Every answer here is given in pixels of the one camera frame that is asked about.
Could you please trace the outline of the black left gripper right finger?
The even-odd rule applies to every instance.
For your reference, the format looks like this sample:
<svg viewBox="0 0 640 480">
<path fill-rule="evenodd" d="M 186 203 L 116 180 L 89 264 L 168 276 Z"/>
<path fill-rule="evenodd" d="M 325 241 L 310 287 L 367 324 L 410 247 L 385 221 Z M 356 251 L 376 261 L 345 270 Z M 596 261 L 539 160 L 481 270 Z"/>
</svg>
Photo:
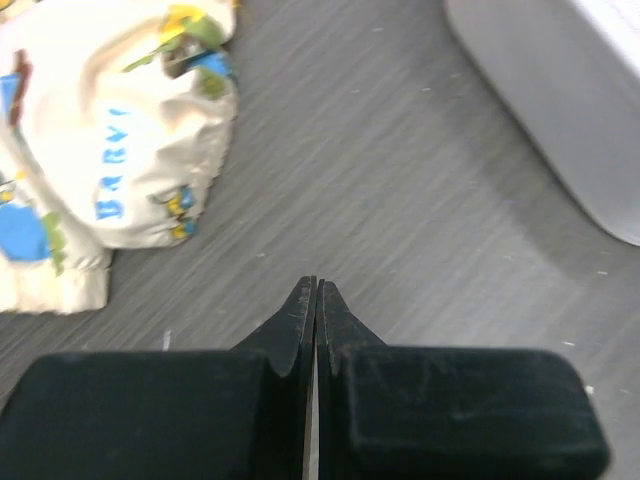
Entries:
<svg viewBox="0 0 640 480">
<path fill-rule="evenodd" d="M 322 479 L 597 479 L 611 449 L 576 369 L 535 349 L 384 343 L 323 281 Z"/>
</svg>

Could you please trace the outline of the grey medicine kit case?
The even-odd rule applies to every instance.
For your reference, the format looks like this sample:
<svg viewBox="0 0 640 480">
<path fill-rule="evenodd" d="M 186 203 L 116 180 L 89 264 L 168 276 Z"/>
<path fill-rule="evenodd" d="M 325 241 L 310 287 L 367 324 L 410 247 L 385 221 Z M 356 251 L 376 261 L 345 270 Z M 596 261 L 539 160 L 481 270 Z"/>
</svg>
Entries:
<svg viewBox="0 0 640 480">
<path fill-rule="evenodd" d="M 639 243 L 639 4 L 448 1 L 462 46 L 587 215 Z"/>
</svg>

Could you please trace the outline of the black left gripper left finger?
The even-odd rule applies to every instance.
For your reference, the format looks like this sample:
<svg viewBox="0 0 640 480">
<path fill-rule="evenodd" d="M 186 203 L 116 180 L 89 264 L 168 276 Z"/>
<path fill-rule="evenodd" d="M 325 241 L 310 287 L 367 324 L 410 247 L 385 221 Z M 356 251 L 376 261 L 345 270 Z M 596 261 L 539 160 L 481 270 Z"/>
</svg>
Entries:
<svg viewBox="0 0 640 480">
<path fill-rule="evenodd" d="M 36 359 L 1 413 L 5 479 L 304 479 L 317 281 L 228 350 Z"/>
</svg>

